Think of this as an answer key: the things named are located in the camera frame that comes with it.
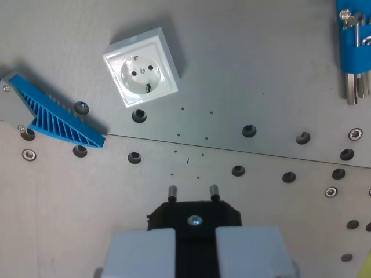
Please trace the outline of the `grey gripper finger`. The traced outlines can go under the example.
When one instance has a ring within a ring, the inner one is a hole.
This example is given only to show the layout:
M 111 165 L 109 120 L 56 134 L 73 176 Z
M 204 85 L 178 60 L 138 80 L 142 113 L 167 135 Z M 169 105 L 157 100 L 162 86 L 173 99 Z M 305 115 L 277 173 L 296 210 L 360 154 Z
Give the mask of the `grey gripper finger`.
M 216 228 L 220 277 L 296 277 L 276 226 Z
M 175 230 L 166 228 L 115 233 L 102 276 L 175 277 Z

